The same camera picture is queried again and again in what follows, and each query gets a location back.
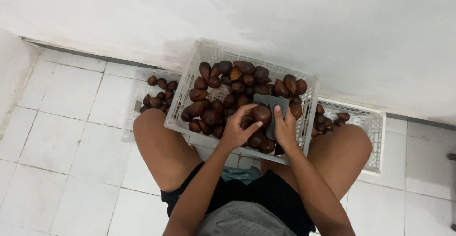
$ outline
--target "fruit pile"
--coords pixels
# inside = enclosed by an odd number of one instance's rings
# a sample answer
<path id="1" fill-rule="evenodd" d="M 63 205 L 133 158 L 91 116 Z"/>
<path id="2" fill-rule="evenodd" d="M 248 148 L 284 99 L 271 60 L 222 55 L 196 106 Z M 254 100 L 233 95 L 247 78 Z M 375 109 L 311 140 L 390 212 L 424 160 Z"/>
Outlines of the fruit pile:
<path id="1" fill-rule="evenodd" d="M 199 72 L 201 76 L 195 79 L 189 92 L 189 98 L 193 103 L 186 107 L 181 115 L 183 121 L 189 122 L 188 128 L 192 132 L 222 138 L 227 119 L 239 107 L 253 103 L 254 94 L 288 98 L 295 119 L 298 120 L 302 116 L 300 95 L 306 93 L 307 83 L 302 79 L 297 80 L 293 75 L 285 75 L 283 81 L 276 79 L 274 84 L 270 84 L 268 69 L 246 61 L 221 61 L 212 67 L 207 62 L 202 62 L 199 65 Z M 222 84 L 226 85 L 230 92 L 223 102 L 219 99 L 208 100 L 208 87 L 219 88 Z M 257 121 L 262 121 L 263 126 L 243 146 L 258 149 L 261 153 L 271 153 L 276 149 L 275 155 L 283 154 L 281 147 L 275 146 L 276 142 L 265 136 L 265 128 L 271 120 L 271 109 L 263 104 L 249 111 L 242 118 L 241 128 L 246 129 Z"/>
<path id="2" fill-rule="evenodd" d="M 165 92 L 159 92 L 155 97 L 151 97 L 147 94 L 143 99 L 144 106 L 141 107 L 140 113 L 143 113 L 145 110 L 150 108 L 160 109 L 165 114 L 168 114 L 172 99 L 174 97 L 174 91 L 177 89 L 179 84 L 177 81 L 170 81 L 169 83 L 163 79 L 157 79 L 155 76 L 151 76 L 147 83 L 151 86 L 158 85 L 160 88 L 165 90 Z"/>
<path id="3" fill-rule="evenodd" d="M 350 114 L 342 112 L 337 114 L 338 118 L 333 122 L 330 118 L 325 117 L 324 114 L 325 109 L 323 106 L 317 104 L 311 134 L 313 138 L 333 132 L 335 129 L 345 125 L 345 122 L 350 119 Z"/>

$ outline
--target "white plastic crate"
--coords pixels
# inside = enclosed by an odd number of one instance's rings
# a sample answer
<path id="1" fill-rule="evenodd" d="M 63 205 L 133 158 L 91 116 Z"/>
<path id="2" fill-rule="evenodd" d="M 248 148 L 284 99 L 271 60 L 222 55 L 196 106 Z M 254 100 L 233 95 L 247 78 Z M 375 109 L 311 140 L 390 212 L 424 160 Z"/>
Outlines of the white plastic crate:
<path id="1" fill-rule="evenodd" d="M 326 98 L 318 98 L 318 103 L 325 109 L 325 116 L 332 121 L 337 119 L 337 113 L 350 114 L 347 124 L 360 126 L 372 142 L 372 154 L 362 172 L 380 176 L 382 173 L 383 148 L 385 145 L 386 113 L 358 105 Z"/>
<path id="2" fill-rule="evenodd" d="M 134 78 L 131 83 L 130 98 L 127 104 L 127 110 L 125 117 L 123 118 L 122 126 L 122 141 L 134 142 L 133 136 L 133 122 L 140 115 L 140 108 L 143 105 L 142 101 L 144 97 L 149 94 L 151 97 L 155 97 L 157 93 L 164 92 L 158 85 L 150 86 L 147 83 L 147 79 L 151 76 L 164 78 L 166 81 L 177 81 L 181 80 L 182 73 L 174 70 L 159 70 L 159 69 L 145 69 L 139 68 L 134 73 Z"/>
<path id="3" fill-rule="evenodd" d="M 258 54 L 253 55 L 248 51 L 244 51 L 243 47 L 233 46 L 224 43 L 218 42 L 209 42 L 209 41 L 200 41 L 195 42 L 194 48 L 192 50 L 191 58 L 189 58 L 185 70 L 182 73 L 182 79 L 180 81 L 179 87 L 176 90 L 174 100 L 170 106 L 168 116 L 165 120 L 165 127 L 172 130 L 185 133 L 187 135 L 197 137 L 204 142 L 206 146 L 217 145 L 219 139 L 214 136 L 206 136 L 201 133 L 195 133 L 188 129 L 188 122 L 184 122 L 181 119 L 181 114 L 184 108 L 192 104 L 192 101 L 189 98 L 189 92 L 193 88 L 193 83 L 195 79 L 200 76 L 199 73 L 199 64 L 201 62 L 208 62 L 213 65 L 214 63 L 227 60 L 227 61 L 249 61 L 255 66 L 263 66 L 269 70 L 269 77 L 272 80 L 272 84 L 276 79 L 282 80 L 283 77 L 287 74 L 296 76 L 297 79 L 304 79 L 307 83 L 307 92 L 301 95 L 303 114 L 302 117 L 296 122 L 296 139 L 299 142 L 299 146 L 302 148 L 305 155 L 307 155 L 307 150 L 309 148 L 309 141 L 311 139 L 311 128 L 315 116 L 315 109 L 318 96 L 319 80 L 316 76 L 307 75 L 299 71 L 290 70 L 284 67 L 281 67 L 276 64 L 269 63 L 257 58 L 252 58 L 252 56 L 258 57 Z M 225 96 L 229 93 L 228 87 L 222 85 L 218 89 L 208 89 L 209 100 L 219 99 L 223 101 Z M 240 154 L 246 153 L 255 157 L 269 159 L 275 162 L 287 164 L 285 155 L 274 156 L 274 152 L 270 154 L 263 154 L 257 150 L 247 148 L 238 148 L 233 151 L 234 153 Z"/>

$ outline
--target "person's left hand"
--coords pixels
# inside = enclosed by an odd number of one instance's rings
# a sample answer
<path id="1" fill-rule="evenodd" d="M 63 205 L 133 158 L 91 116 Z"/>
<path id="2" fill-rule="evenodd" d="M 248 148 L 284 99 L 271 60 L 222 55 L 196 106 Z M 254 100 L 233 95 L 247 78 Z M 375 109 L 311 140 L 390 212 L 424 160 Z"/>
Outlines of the person's left hand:
<path id="1" fill-rule="evenodd" d="M 220 147 L 229 152 L 233 151 L 237 147 L 243 145 L 248 138 L 263 125 L 263 122 L 261 121 L 255 122 L 245 130 L 239 125 L 245 112 L 256 106 L 257 104 L 244 105 L 228 118 L 222 139 L 218 144 Z"/>

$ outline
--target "leg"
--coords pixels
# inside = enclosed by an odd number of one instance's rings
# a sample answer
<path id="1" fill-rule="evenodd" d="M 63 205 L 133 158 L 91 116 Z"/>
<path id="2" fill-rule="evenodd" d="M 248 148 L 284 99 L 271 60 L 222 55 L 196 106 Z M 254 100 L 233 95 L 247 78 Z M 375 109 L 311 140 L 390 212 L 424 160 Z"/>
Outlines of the leg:
<path id="1" fill-rule="evenodd" d="M 159 109 L 144 111 L 133 125 L 134 138 L 160 190 L 177 189 L 202 162 L 184 137 L 163 126 L 166 115 Z"/>
<path id="2" fill-rule="evenodd" d="M 372 152 L 372 144 L 363 129 L 345 125 L 333 133 L 311 140 L 307 158 L 340 200 L 355 182 Z M 289 166 L 261 160 L 261 172 L 278 174 L 297 191 Z"/>

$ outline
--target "gray shirt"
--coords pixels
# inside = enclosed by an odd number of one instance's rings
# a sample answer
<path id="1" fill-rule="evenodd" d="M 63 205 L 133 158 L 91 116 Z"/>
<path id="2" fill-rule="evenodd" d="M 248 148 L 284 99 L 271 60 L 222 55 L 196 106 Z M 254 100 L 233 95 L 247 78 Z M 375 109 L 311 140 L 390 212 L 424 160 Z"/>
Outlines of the gray shirt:
<path id="1" fill-rule="evenodd" d="M 206 215 L 195 236 L 296 236 L 260 204 L 231 201 Z"/>

